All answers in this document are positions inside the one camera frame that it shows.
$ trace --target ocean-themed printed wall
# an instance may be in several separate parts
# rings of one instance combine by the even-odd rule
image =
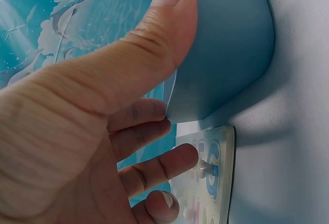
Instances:
[[[151,0],[0,0],[0,89],[39,68],[92,52],[133,29]],[[163,85],[145,97],[162,99]],[[118,164],[151,159],[175,144],[176,129]],[[163,184],[157,189],[169,190]],[[134,205],[143,194],[131,199]]]

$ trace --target knuckle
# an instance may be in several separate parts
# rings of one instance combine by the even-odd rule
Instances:
[[[173,40],[169,26],[157,11],[149,11],[143,21],[125,37],[135,46],[159,59],[171,57],[173,51]]]

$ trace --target gray fabric surface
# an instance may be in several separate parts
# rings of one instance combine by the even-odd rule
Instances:
[[[270,0],[268,72],[205,121],[229,123],[237,149],[230,224],[329,223],[329,0]]]

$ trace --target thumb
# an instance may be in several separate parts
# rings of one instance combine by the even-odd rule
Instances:
[[[34,82],[42,81],[86,111],[112,114],[174,72],[193,43],[196,24],[196,0],[152,0],[143,20],[124,38],[43,68]]]

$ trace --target finger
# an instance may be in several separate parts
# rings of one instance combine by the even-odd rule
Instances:
[[[152,160],[123,168],[119,177],[128,196],[133,197],[193,168],[197,161],[197,150],[183,144]]]
[[[196,25],[196,0],[153,0],[140,24],[121,40],[29,79],[87,112],[110,115],[174,72],[193,43]]]
[[[129,107],[108,117],[109,133],[165,118],[166,103],[152,98],[141,98]]]
[[[179,204],[172,194],[153,191],[132,211],[138,224],[169,224],[178,217]]]
[[[168,120],[145,123],[109,135],[117,162],[131,156],[147,144],[166,135],[171,128]]]

